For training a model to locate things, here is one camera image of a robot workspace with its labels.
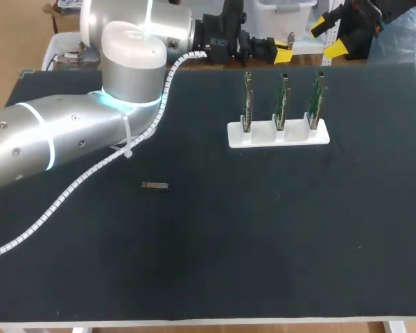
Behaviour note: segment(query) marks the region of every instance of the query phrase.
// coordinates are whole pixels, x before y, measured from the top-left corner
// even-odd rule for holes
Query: plastic container
[[[290,33],[301,40],[306,33],[306,23],[311,8],[318,0],[253,0],[257,35],[273,37],[286,42]]]
[[[58,33],[51,38],[43,59],[42,71],[52,71],[51,59],[67,52],[78,52],[82,36],[80,32]]]

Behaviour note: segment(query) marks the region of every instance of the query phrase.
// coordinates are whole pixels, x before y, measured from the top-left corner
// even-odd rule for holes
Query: black mat
[[[286,72],[298,118],[314,70]],[[331,143],[250,150],[227,144],[243,72],[180,72],[156,135],[0,257],[0,322],[416,315],[413,66],[323,72]],[[269,119],[279,72],[253,73],[255,119]],[[100,85],[26,74],[9,104]],[[109,153],[0,190],[0,246]]]

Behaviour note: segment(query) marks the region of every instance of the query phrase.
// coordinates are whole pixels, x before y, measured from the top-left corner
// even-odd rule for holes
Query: circuit board
[[[290,92],[290,88],[288,87],[288,75],[282,74],[279,93],[277,95],[277,111],[276,111],[276,118],[275,118],[276,129],[278,131],[283,131],[285,127],[286,99],[288,98],[289,92]]]
[[[251,132],[253,91],[251,85],[252,76],[250,72],[245,73],[245,114],[243,116],[243,132]]]
[[[310,108],[307,112],[308,123],[310,125],[311,130],[317,130],[319,119],[320,119],[320,111],[322,107],[322,102],[324,98],[324,93],[327,90],[322,84],[322,79],[324,78],[323,73],[317,73],[316,79],[314,80],[314,88],[313,88],[313,96],[311,97]]]

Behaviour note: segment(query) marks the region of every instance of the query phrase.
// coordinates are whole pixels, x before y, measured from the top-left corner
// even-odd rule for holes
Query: white board holder
[[[249,133],[243,132],[242,121],[229,123],[227,129],[231,148],[310,146],[330,142],[325,121],[320,119],[318,129],[311,130],[306,114],[303,119],[287,120],[283,131],[276,129],[275,115],[269,121],[253,121]]]

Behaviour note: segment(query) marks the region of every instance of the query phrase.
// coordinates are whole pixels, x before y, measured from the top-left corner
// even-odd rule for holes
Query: yellow clamp
[[[341,56],[342,54],[348,54],[348,50],[345,47],[342,40],[336,40],[332,45],[328,46],[324,50],[324,54],[328,59],[333,59],[335,57]]]
[[[323,16],[321,16],[320,18],[319,18],[319,20],[315,23],[315,25],[313,26],[313,28],[311,28],[311,30],[310,30],[310,34],[313,36],[313,33],[311,32],[316,26],[318,26],[319,24],[322,24],[322,23],[324,23],[325,22],[325,19],[324,19],[324,17]]]
[[[275,42],[276,42],[276,46],[289,46],[287,43],[282,43],[282,42],[279,42],[278,40],[276,40]],[[277,48],[277,55],[275,58],[274,65],[281,64],[284,62],[290,62],[292,57],[293,57],[293,50]]]

